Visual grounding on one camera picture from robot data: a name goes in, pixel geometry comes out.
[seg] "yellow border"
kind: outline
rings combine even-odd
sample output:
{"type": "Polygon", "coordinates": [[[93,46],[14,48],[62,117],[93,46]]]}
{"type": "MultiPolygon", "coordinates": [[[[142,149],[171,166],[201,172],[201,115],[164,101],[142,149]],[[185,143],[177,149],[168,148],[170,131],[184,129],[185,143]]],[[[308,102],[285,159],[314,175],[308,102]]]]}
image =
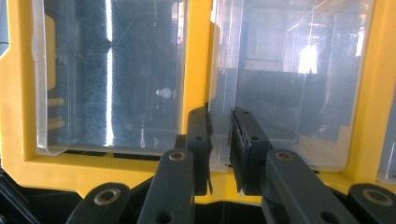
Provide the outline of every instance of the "yellow border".
{"type": "MultiPolygon", "coordinates": [[[[21,185],[77,191],[85,196],[104,182],[121,182],[130,188],[155,172],[155,161],[129,161],[63,154],[35,153],[35,77],[32,59],[31,5],[25,0],[7,1],[9,49],[0,59],[0,133],[2,165],[21,185]]],[[[205,102],[209,61],[210,0],[190,0],[189,29],[182,132],[188,112],[205,102]]],[[[376,183],[383,138],[396,79],[396,1],[377,0],[365,64],[362,68],[356,122],[348,164],[343,173],[318,176],[328,186],[346,193],[353,183],[376,183]]],[[[233,171],[212,173],[214,194],[196,197],[198,203],[243,201],[259,203],[260,197],[236,192],[233,171]]],[[[380,184],[393,192],[395,186],[380,184]]]]}

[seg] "clear plastic container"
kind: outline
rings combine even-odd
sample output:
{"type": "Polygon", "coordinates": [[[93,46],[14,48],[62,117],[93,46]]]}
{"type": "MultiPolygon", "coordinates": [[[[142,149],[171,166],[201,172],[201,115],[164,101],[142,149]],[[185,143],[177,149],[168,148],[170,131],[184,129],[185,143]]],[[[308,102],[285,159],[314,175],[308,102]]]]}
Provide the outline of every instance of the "clear plastic container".
{"type": "Polygon", "coordinates": [[[33,0],[38,153],[160,155],[173,148],[186,6],[33,0]]]}
{"type": "Polygon", "coordinates": [[[7,1],[0,1],[0,57],[8,45],[7,1]]]}
{"type": "Polygon", "coordinates": [[[343,170],[373,8],[372,0],[218,1],[215,135],[227,139],[218,118],[242,107],[274,147],[298,152],[313,169],[343,170]]]}
{"type": "Polygon", "coordinates": [[[390,108],[387,133],[385,134],[381,162],[377,179],[387,184],[396,184],[396,92],[393,94],[393,103],[390,108]]]}

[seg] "metal rivet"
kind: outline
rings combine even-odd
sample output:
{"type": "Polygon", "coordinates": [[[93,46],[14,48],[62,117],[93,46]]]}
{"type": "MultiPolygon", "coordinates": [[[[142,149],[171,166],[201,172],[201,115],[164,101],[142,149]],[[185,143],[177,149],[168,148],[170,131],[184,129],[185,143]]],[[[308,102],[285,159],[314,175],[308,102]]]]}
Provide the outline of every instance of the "metal rivet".
{"type": "Polygon", "coordinates": [[[382,205],[382,206],[392,206],[393,200],[383,192],[376,189],[364,189],[362,191],[364,198],[368,201],[382,205]]]}
{"type": "Polygon", "coordinates": [[[291,161],[293,159],[293,156],[289,154],[288,152],[277,152],[275,156],[280,160],[280,161],[291,161]]]}
{"type": "Polygon", "coordinates": [[[120,197],[120,190],[116,188],[104,189],[96,194],[94,202],[97,205],[103,206],[114,203],[120,197]]]}
{"type": "Polygon", "coordinates": [[[171,161],[183,161],[184,159],[186,159],[186,154],[181,151],[172,152],[171,154],[169,154],[169,159],[171,161]]]}

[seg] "yellow frame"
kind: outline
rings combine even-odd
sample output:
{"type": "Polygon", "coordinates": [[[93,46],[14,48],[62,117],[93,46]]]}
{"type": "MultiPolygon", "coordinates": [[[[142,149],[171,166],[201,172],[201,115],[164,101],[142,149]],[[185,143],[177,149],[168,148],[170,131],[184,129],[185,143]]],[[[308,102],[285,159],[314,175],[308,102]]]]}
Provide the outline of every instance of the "yellow frame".
{"type": "MultiPolygon", "coordinates": [[[[190,0],[183,133],[188,112],[204,105],[207,98],[211,5],[210,0],[190,0]]],[[[393,0],[375,2],[346,169],[318,175],[325,184],[344,193],[354,183],[377,183],[377,167],[396,81],[394,8],[396,1],[393,0]]],[[[133,188],[151,177],[158,164],[156,161],[71,154],[47,157],[35,153],[33,30],[28,20],[32,18],[32,6],[26,0],[10,0],[7,11],[9,49],[0,58],[0,147],[4,169],[22,186],[76,191],[83,197],[106,182],[120,182],[133,188]]],[[[214,194],[196,197],[196,202],[259,203],[261,200],[236,192],[232,169],[227,173],[212,172],[212,182],[214,194]]],[[[396,192],[396,186],[377,184],[396,192]]]]}

